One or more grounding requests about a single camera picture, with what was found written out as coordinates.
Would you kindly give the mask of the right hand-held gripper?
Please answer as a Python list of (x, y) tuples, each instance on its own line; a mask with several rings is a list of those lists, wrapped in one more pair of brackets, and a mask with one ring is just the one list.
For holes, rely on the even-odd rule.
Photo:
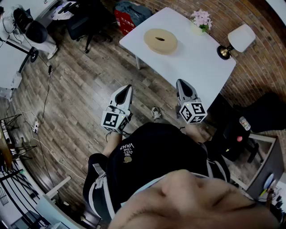
[(182, 118), (187, 124), (201, 123), (207, 116), (207, 111), (195, 88), (183, 79), (176, 81), (178, 105), (175, 107), (177, 118)]

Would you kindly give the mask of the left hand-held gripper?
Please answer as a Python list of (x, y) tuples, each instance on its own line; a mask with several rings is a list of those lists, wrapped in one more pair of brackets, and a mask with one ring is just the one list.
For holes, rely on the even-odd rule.
[(122, 134), (133, 115), (130, 111), (132, 98), (132, 85), (125, 85), (112, 93), (107, 108), (103, 111), (101, 126), (108, 131)]

